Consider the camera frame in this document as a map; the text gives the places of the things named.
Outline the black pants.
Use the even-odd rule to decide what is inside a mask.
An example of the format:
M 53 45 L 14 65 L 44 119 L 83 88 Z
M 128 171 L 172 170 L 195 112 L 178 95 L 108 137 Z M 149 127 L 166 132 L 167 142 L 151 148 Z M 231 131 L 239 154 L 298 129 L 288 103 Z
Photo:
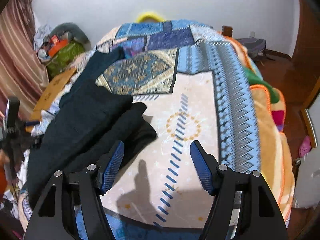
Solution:
M 143 118 L 146 105 L 130 95 L 110 93 L 92 80 L 61 102 L 40 147 L 33 148 L 27 168 L 29 205 L 34 208 L 48 180 L 57 170 L 81 171 L 108 153 L 116 141 L 125 147 L 121 166 L 157 138 Z

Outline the orange fleece blanket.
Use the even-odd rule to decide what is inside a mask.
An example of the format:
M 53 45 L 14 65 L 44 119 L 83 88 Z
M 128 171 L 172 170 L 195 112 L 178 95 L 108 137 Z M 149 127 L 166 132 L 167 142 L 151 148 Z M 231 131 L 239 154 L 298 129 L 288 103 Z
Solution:
M 292 157 L 283 132 L 286 103 L 280 90 L 263 80 L 259 69 L 249 58 L 247 49 L 235 39 L 225 36 L 231 43 L 249 82 L 258 121 L 261 171 L 279 205 L 285 222 L 291 215 L 295 178 Z

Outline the pink satin curtain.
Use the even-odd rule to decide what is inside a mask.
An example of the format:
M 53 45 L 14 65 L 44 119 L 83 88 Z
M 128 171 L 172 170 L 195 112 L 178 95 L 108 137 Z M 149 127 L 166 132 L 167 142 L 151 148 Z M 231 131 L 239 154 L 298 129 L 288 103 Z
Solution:
M 49 84 L 47 69 L 33 47 L 31 0 L 10 0 L 1 12 L 1 117 L 7 99 L 20 100 L 19 117 L 28 119 Z

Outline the wooden lap desk board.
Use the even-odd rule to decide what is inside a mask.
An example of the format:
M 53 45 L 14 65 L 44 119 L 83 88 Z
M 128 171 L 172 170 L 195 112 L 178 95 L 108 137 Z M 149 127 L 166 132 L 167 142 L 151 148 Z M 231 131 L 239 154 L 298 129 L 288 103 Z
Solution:
M 28 126 L 26 126 L 26 131 L 31 132 L 34 125 L 38 124 L 42 119 L 42 113 L 47 114 L 49 116 L 54 116 L 54 113 L 50 111 L 50 107 L 53 101 L 61 95 L 62 90 L 65 85 L 69 83 L 71 77 L 75 74 L 76 68 L 72 67 L 65 72 L 58 74 L 55 76 L 52 81 L 49 83 L 47 88 L 44 90 L 42 95 L 40 96 L 38 102 L 36 103 L 33 112 L 29 120 L 27 121 Z

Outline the green patterned bag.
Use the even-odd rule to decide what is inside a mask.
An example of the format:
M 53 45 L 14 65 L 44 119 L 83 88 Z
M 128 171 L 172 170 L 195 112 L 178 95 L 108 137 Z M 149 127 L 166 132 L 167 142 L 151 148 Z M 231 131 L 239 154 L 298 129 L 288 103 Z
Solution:
M 70 42 L 60 49 L 46 64 L 48 75 L 53 78 L 60 74 L 78 55 L 84 52 L 85 49 L 82 44 L 75 41 Z

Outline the orange red box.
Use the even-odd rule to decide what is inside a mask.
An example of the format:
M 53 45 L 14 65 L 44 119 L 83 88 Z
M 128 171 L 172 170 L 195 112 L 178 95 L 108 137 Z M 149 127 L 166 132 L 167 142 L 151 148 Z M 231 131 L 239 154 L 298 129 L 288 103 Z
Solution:
M 67 46 L 68 40 L 62 39 L 60 40 L 56 35 L 53 35 L 50 39 L 51 41 L 51 48 L 48 50 L 48 55 L 53 57 L 59 50 Z

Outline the dark teal folded garment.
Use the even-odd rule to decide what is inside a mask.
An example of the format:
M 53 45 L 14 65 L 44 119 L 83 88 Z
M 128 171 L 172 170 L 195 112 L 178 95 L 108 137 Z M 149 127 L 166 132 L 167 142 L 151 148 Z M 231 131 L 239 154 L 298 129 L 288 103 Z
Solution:
M 117 47 L 110 53 L 96 51 L 89 59 L 84 70 L 72 85 L 71 90 L 78 90 L 86 83 L 95 84 L 96 79 L 115 62 L 125 59 L 123 48 Z

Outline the grey neck pillow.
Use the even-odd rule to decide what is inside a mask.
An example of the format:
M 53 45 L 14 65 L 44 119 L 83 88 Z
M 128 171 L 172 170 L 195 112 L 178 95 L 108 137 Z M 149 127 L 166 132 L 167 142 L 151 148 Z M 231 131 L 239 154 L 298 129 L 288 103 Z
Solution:
M 76 41 L 84 46 L 85 51 L 91 49 L 91 42 L 87 35 L 75 24 L 72 22 L 61 23 L 57 25 L 49 34 L 49 37 L 52 38 L 54 35 L 58 39 L 67 39 L 68 41 Z

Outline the brown wooden door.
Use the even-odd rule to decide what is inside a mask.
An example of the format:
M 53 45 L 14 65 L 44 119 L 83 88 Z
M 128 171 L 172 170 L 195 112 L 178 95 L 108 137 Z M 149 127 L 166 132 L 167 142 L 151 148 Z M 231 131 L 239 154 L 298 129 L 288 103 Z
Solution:
M 320 120 L 320 106 L 319 106 L 319 86 L 320 80 L 318 79 L 310 95 L 304 101 L 300 112 L 305 122 L 308 136 L 312 148 L 319 146 L 319 120 Z

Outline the patterned blue patchwork bedsheet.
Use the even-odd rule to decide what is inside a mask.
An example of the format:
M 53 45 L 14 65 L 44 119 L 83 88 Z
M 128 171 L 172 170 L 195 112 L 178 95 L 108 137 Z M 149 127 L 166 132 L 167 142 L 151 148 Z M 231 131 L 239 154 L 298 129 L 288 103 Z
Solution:
M 201 188 L 191 143 L 198 140 L 235 171 L 258 170 L 261 162 L 248 79 L 231 43 L 212 27 L 172 20 L 113 28 L 72 63 L 77 72 L 53 101 L 54 116 L 42 113 L 32 135 L 44 136 L 93 54 L 117 47 L 125 59 L 110 65 L 95 84 L 144 103 L 143 118 L 157 138 L 121 166 L 101 198 L 106 217 L 116 239 L 195 239 L 213 198 Z M 23 228 L 33 213 L 26 182 L 18 203 Z

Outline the yellow hoop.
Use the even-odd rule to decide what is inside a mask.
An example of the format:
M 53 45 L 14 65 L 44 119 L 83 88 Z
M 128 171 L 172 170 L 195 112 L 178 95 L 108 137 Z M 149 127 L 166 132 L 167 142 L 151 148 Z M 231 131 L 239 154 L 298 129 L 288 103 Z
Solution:
M 153 11 L 143 12 L 135 20 L 136 23 L 159 23 L 164 21 L 165 19 L 162 16 Z

